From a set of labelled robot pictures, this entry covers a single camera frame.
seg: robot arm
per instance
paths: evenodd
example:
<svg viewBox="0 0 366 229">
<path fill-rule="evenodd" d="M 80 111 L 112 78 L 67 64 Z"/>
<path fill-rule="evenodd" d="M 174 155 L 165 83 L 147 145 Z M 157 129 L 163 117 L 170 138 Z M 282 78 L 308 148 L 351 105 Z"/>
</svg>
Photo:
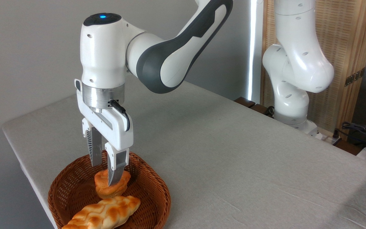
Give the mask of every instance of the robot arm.
<svg viewBox="0 0 366 229">
<path fill-rule="evenodd" d="M 198 10 L 179 32 L 164 41 L 121 16 L 99 13 L 88 17 L 80 35 L 81 80 L 75 80 L 77 101 L 84 115 L 93 166 L 101 163 L 101 137 L 108 140 L 109 185 L 119 181 L 133 144 L 131 117 L 124 102 L 128 72 L 154 93 L 176 89 L 192 64 L 215 36 L 232 9 L 232 0 L 195 0 Z"/>
<path fill-rule="evenodd" d="M 315 32 L 315 0 L 275 0 L 274 7 L 280 44 L 270 46 L 263 55 L 274 90 L 274 117 L 315 136 L 317 126 L 307 120 L 306 91 L 324 91 L 334 77 Z"/>
</svg>

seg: wooden block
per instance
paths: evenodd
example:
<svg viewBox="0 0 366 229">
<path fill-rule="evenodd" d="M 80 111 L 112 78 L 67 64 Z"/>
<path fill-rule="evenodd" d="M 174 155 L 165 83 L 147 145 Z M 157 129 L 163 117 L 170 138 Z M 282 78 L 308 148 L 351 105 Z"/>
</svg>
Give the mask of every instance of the wooden block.
<svg viewBox="0 0 366 229">
<path fill-rule="evenodd" d="M 252 110 L 257 111 L 262 114 L 266 114 L 266 111 L 268 110 L 266 107 L 262 106 L 261 104 L 256 104 L 253 107 L 251 107 Z"/>
<path fill-rule="evenodd" d="M 248 108 L 255 105 L 255 102 L 252 102 L 251 100 L 247 100 L 244 97 L 239 97 L 238 99 L 234 100 L 234 102 L 239 103 L 243 106 L 246 106 Z"/>
<path fill-rule="evenodd" d="M 349 152 L 352 155 L 358 155 L 361 152 L 361 148 L 353 145 L 351 143 L 348 143 L 344 140 L 339 141 L 336 145 L 337 148 L 342 149 L 344 151 Z"/>
</svg>

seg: gray tablecloth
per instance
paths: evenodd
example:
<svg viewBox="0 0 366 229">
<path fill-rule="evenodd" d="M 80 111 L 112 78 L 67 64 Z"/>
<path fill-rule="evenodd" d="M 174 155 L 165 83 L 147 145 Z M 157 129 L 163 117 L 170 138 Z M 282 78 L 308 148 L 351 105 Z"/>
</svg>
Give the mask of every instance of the gray tablecloth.
<svg viewBox="0 0 366 229">
<path fill-rule="evenodd" d="M 366 161 L 186 82 L 128 77 L 124 107 L 131 151 L 170 190 L 166 228 L 366 228 Z M 51 220 L 52 181 L 87 154 L 82 118 L 71 96 L 3 126 Z"/>
</svg>

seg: brown wicker basket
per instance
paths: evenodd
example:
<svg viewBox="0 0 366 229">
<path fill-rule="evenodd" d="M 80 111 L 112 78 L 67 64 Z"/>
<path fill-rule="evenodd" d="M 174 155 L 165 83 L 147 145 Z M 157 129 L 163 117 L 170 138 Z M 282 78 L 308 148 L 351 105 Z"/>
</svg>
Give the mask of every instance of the brown wicker basket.
<svg viewBox="0 0 366 229">
<path fill-rule="evenodd" d="M 102 157 L 103 163 L 96 167 L 91 166 L 89 155 L 78 158 L 53 181 L 48 203 L 58 229 L 84 206 L 101 200 L 95 190 L 94 175 L 107 167 L 106 151 L 103 151 Z M 170 194 L 166 184 L 144 160 L 132 152 L 125 170 L 131 173 L 131 179 L 123 196 L 137 197 L 141 205 L 125 224 L 117 228 L 163 228 L 170 212 Z"/>
</svg>

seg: braided bread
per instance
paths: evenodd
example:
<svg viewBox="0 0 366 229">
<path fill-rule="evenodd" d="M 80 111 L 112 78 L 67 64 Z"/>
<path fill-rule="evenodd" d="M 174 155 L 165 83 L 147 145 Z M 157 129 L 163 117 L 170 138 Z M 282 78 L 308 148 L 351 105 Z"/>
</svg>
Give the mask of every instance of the braided bread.
<svg viewBox="0 0 366 229">
<path fill-rule="evenodd" d="M 99 171 L 94 176 L 96 192 L 101 199 L 121 196 L 126 190 L 126 185 L 130 178 L 131 174 L 128 171 L 124 171 L 118 183 L 108 186 L 108 170 Z"/>
<path fill-rule="evenodd" d="M 114 197 L 85 206 L 62 229 L 113 229 L 123 225 L 141 204 L 138 198 Z"/>
</svg>

